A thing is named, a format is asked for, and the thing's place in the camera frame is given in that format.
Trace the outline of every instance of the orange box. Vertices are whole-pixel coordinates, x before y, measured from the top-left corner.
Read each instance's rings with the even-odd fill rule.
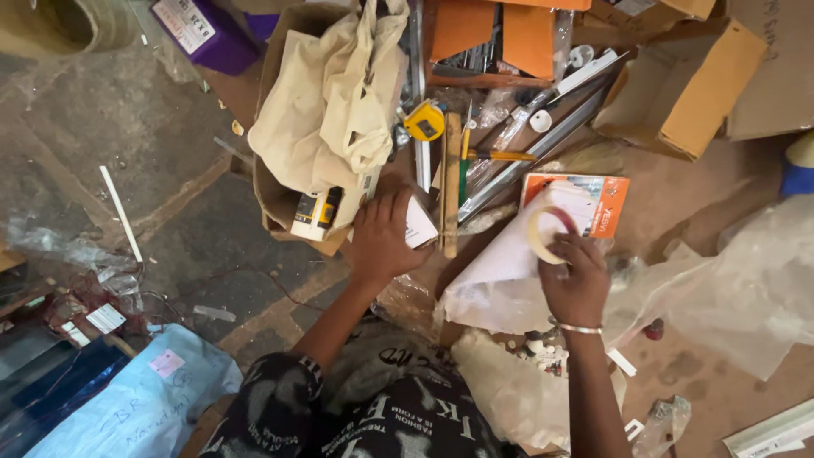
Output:
[[[581,227],[582,233],[588,233],[598,239],[610,239],[616,233],[619,216],[622,214],[624,198],[628,194],[630,178],[602,177],[598,175],[571,174],[526,174],[523,179],[523,193],[520,195],[520,208],[525,207],[534,197],[551,182],[567,180],[577,187],[590,192],[599,201],[593,212],[590,227]]]
[[[554,17],[550,7],[503,3],[503,60],[534,76],[520,77],[469,70],[435,71],[434,63],[492,37],[495,2],[435,0],[427,2],[425,42],[429,45],[427,84],[432,86],[551,87],[554,83]]]

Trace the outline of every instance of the purple box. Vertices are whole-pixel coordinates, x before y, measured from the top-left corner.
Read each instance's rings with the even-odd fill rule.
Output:
[[[207,0],[159,0],[150,11],[194,64],[238,76],[260,57],[232,16]]]

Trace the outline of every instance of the hand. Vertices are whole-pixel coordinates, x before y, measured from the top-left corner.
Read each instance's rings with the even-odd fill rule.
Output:
[[[557,234],[548,249],[568,262],[548,264],[540,260],[540,282],[554,318],[562,324],[599,328],[611,278],[597,247],[579,234]]]
[[[412,190],[376,197],[353,220],[351,283],[384,289],[395,277],[420,267],[435,251],[411,249],[405,242],[407,205]]]

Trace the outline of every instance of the black printed shirt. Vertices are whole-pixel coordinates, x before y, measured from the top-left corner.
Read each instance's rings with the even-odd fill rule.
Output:
[[[293,352],[250,368],[200,456],[504,456],[449,354],[376,317],[357,325],[323,380]]]

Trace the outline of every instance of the tape roll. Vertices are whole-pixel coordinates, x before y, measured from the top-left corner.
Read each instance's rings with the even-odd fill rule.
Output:
[[[554,242],[554,234],[557,234],[558,231],[556,227],[552,226],[550,231],[540,232],[540,216],[543,214],[551,214],[557,218],[568,231],[576,231],[576,222],[568,212],[556,205],[548,205],[535,210],[526,222],[526,241],[529,248],[534,251],[538,258],[548,264],[563,264],[565,259],[555,256],[546,248],[547,245]]]

